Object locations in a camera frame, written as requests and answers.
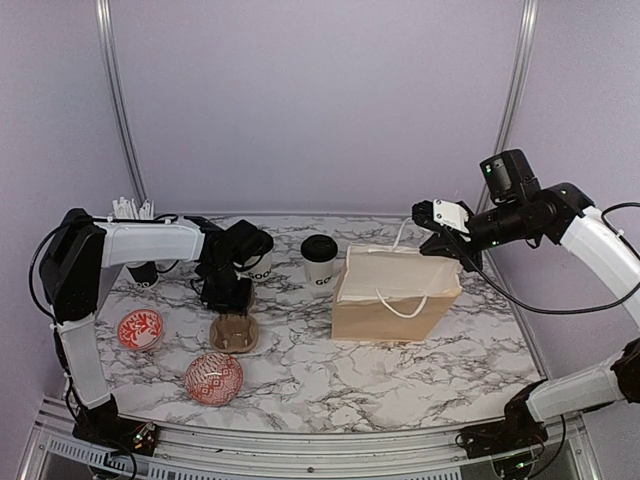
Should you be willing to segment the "brown cardboard cup carrier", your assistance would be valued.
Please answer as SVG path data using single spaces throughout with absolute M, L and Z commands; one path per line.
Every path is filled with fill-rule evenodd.
M 210 327 L 210 345 L 221 353 L 248 353 L 258 338 L 258 322 L 251 315 L 220 314 Z

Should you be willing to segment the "white paper coffee cup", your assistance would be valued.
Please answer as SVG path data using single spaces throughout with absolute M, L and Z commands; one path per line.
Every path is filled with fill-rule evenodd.
M 272 247 L 264 247 L 247 260 L 246 276 L 257 283 L 266 282 L 272 271 Z

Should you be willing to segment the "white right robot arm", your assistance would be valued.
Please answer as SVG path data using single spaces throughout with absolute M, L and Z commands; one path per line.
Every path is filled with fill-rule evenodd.
M 537 248 L 547 238 L 599 278 L 615 297 L 610 308 L 621 306 L 633 320 L 639 318 L 639 253 L 605 211 L 571 183 L 541 187 L 519 149 L 484 160 L 480 169 L 493 209 L 475 213 L 462 201 L 441 199 L 413 205 L 413 222 L 431 233 L 420 247 L 422 255 L 452 258 L 466 271 L 481 273 L 483 252 L 520 240 Z M 550 418 L 638 400 L 639 342 L 632 340 L 598 364 L 523 389 L 506 404 L 495 438 L 515 448 Z

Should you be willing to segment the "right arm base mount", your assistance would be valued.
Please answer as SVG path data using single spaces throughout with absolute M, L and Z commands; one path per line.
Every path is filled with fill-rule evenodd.
M 464 427 L 455 443 L 469 459 L 475 459 L 543 445 L 547 440 L 548 433 L 541 423 L 503 419 Z

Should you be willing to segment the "brown paper bag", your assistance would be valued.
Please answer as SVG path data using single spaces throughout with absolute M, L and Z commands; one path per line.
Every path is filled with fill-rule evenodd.
M 462 293 L 459 261 L 401 243 L 348 246 L 334 289 L 331 338 L 421 342 Z

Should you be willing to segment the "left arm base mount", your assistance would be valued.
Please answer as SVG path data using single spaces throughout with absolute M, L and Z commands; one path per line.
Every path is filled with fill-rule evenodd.
M 153 422 L 141 422 L 115 416 L 82 417 L 74 426 L 74 438 L 151 457 L 157 446 L 159 427 Z

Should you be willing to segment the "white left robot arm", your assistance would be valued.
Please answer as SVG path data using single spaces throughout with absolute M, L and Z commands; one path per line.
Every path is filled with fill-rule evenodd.
M 195 263 L 200 300 L 221 314 L 245 314 L 253 295 L 251 279 L 242 272 L 260 259 L 266 236 L 241 219 L 228 228 L 204 217 L 166 220 L 107 220 L 83 209 L 67 212 L 41 245 L 37 271 L 86 426 L 106 445 L 125 438 L 126 423 L 104 405 L 114 398 L 107 385 L 95 338 L 100 280 L 111 267 L 160 261 Z

